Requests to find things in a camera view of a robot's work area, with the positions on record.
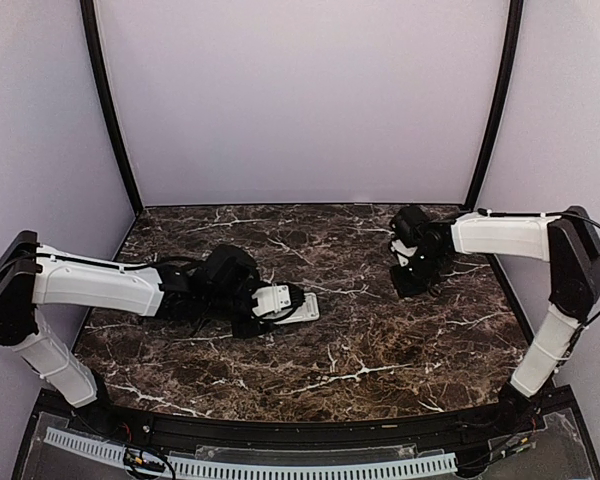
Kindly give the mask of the white remote control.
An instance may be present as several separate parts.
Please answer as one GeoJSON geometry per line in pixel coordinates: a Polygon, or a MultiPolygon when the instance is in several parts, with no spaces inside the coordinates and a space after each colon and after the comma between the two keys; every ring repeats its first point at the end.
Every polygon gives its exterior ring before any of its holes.
{"type": "Polygon", "coordinates": [[[306,293],[304,303],[290,316],[274,321],[276,325],[305,323],[317,321],[320,318],[318,298],[315,293],[306,293]]]}

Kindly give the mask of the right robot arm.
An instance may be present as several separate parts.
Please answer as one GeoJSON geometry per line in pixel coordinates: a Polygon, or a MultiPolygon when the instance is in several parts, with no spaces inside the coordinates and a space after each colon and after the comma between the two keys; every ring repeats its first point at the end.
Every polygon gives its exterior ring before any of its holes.
{"type": "Polygon", "coordinates": [[[541,391],[600,316],[600,224],[581,206],[536,213],[478,209],[434,218],[417,205],[407,205],[389,225],[389,250],[396,260],[390,275],[402,298],[442,282],[444,269],[459,256],[535,263],[544,273],[546,310],[507,382],[515,395],[490,413],[497,432],[514,432],[529,416],[525,399],[541,391]]]}

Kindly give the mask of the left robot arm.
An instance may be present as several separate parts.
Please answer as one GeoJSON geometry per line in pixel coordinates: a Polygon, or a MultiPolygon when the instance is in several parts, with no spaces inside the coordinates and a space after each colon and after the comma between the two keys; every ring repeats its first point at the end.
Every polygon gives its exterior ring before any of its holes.
{"type": "Polygon", "coordinates": [[[11,348],[55,387],[100,436],[121,427],[120,412],[99,375],[84,366],[37,313],[68,304],[134,313],[170,321],[196,320],[215,310],[249,338],[292,316],[302,290],[261,280],[255,260],[230,245],[205,259],[167,256],[141,264],[71,255],[20,232],[0,258],[0,346],[11,348]]]}

